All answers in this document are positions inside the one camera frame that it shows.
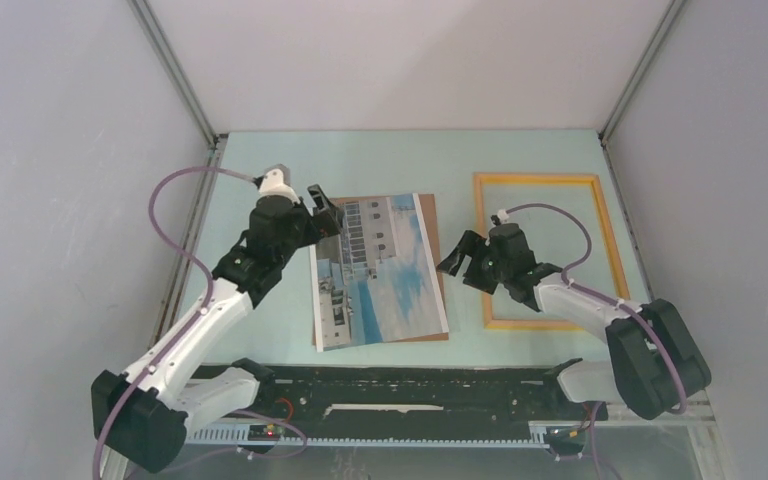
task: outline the light blue tabletop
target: light blue tabletop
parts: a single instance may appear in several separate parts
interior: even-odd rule
[[[474,172],[595,173],[602,181],[629,290],[647,299],[628,229],[599,140],[591,130],[269,132],[231,134],[222,166],[259,175],[283,163],[293,188],[311,205],[306,188],[318,183],[329,197],[433,193],[443,255],[475,228]],[[197,255],[215,265],[248,225],[256,189],[220,176],[210,200]],[[557,259],[543,261],[560,263]],[[188,279],[185,304],[204,288]],[[260,363],[344,366],[532,366],[573,357],[606,359],[607,348],[580,331],[487,330],[478,291],[446,277],[448,341],[368,345],[317,353],[312,343],[310,257],[296,253],[283,280],[258,309],[208,355],[207,362],[249,357]],[[594,285],[610,290],[610,285]],[[497,295],[506,291],[499,288]]]

